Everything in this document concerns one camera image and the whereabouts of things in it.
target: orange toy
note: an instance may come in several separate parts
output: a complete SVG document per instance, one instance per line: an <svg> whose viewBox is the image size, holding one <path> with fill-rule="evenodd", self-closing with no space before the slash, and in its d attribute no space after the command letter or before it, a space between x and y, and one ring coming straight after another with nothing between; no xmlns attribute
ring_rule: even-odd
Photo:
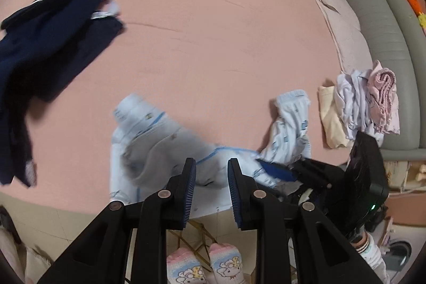
<svg viewBox="0 0 426 284"><path fill-rule="evenodd" d="M420 6L420 3L418 0L408 0L408 2L410 3L411 7L413 8L416 16L419 16L422 12L422 8Z"/></svg>

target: pink sock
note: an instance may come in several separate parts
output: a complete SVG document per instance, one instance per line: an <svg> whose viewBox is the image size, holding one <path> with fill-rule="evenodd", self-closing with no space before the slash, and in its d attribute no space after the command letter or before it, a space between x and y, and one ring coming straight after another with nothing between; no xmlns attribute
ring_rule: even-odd
<svg viewBox="0 0 426 284"><path fill-rule="evenodd" d="M167 257L167 279L170 284L206 284L203 268L188 248L180 247Z"/></svg>
<svg viewBox="0 0 426 284"><path fill-rule="evenodd" d="M235 246L213 243L209 255L217 284L247 284L242 272L241 254Z"/></svg>

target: yellow folded cloth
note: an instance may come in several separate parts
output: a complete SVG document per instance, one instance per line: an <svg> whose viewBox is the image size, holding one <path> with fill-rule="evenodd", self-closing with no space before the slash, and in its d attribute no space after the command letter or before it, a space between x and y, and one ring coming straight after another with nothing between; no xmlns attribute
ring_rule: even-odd
<svg viewBox="0 0 426 284"><path fill-rule="evenodd" d="M349 140L343 130L343 123L337 114L334 102L334 86L318 88L319 114L324 127L327 144L330 148L347 147Z"/></svg>

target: metal rivet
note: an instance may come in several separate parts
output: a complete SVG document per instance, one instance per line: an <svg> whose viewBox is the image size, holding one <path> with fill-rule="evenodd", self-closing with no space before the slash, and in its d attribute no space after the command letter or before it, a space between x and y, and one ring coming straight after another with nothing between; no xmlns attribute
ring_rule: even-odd
<svg viewBox="0 0 426 284"><path fill-rule="evenodd" d="M315 205L312 202L304 202L302 205L305 211L313 211L315 209Z"/></svg>
<svg viewBox="0 0 426 284"><path fill-rule="evenodd" d="M121 208L121 202L120 201L112 201L108 205L109 209L111 211L118 211Z"/></svg>
<svg viewBox="0 0 426 284"><path fill-rule="evenodd" d="M258 199L263 199L264 197L266 197L266 193L263 190L255 190L253 192L253 195Z"/></svg>
<svg viewBox="0 0 426 284"><path fill-rule="evenodd" d="M168 190L160 190L158 192L158 196L161 197L162 199L165 199L167 197L169 197L172 193Z"/></svg>

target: yellow toy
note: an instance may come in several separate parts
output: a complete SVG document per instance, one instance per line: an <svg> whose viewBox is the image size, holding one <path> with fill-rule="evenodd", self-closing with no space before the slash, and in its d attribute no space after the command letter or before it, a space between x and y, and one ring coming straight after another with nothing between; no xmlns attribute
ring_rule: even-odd
<svg viewBox="0 0 426 284"><path fill-rule="evenodd" d="M426 15L423 13L420 13L420 15L418 16L419 22L420 22L420 26L422 26L423 28L423 32L426 35Z"/></svg>

